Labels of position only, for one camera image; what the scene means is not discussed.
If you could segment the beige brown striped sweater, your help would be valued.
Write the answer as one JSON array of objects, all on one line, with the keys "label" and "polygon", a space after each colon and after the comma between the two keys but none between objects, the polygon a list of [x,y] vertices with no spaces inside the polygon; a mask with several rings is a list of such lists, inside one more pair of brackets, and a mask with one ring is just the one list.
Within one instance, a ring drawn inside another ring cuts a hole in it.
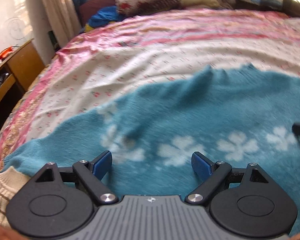
[{"label": "beige brown striped sweater", "polygon": [[30,177],[9,167],[0,173],[0,225],[9,228],[6,206],[14,195],[30,180]]}]

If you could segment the left beige curtain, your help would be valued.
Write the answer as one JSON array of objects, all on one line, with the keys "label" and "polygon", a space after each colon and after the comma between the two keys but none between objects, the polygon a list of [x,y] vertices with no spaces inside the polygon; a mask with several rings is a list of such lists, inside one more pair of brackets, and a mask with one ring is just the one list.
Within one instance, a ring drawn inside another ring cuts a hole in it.
[{"label": "left beige curtain", "polygon": [[64,47],[81,29],[72,0],[42,0],[52,31]]}]

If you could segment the blue clothing pile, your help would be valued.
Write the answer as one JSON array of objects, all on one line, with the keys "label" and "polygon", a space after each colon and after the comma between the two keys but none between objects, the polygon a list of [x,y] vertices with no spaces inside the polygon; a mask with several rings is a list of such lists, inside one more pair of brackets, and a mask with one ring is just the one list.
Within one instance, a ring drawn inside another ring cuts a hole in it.
[{"label": "blue clothing pile", "polygon": [[121,22],[126,18],[126,15],[117,12],[116,6],[104,7],[89,18],[83,31],[86,33],[93,29],[104,27],[111,22]]}]

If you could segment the teal fuzzy sweater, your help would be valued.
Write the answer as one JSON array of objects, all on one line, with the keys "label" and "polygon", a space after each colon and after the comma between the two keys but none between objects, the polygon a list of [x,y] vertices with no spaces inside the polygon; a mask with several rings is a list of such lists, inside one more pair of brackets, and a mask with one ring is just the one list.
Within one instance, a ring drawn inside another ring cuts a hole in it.
[{"label": "teal fuzzy sweater", "polygon": [[179,194],[199,185],[191,155],[200,152],[234,167],[258,163],[294,200],[300,232],[300,78],[206,67],[193,77],[153,83],[65,120],[4,160],[33,176],[45,163],[69,166],[113,155],[105,184],[124,194]]}]

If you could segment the wooden side cabinet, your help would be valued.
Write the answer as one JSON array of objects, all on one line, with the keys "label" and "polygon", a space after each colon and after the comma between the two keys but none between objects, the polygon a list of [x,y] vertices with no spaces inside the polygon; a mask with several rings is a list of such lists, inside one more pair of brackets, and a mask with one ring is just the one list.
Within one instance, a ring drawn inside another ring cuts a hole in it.
[{"label": "wooden side cabinet", "polygon": [[17,93],[24,95],[44,68],[45,64],[33,40],[25,42],[0,63],[0,72],[4,70],[8,73],[0,86],[0,102],[14,85],[17,87]]}]

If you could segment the pink cherry print bedsheet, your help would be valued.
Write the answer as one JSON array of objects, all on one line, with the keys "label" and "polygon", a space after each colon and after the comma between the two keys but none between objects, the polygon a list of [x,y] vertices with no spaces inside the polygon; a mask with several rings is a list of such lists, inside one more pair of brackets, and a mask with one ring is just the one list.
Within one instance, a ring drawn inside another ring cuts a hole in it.
[{"label": "pink cherry print bedsheet", "polygon": [[252,10],[172,10],[78,35],[32,83],[0,131],[3,161],[63,120],[142,85],[186,79],[205,66],[300,75],[300,18]]}]

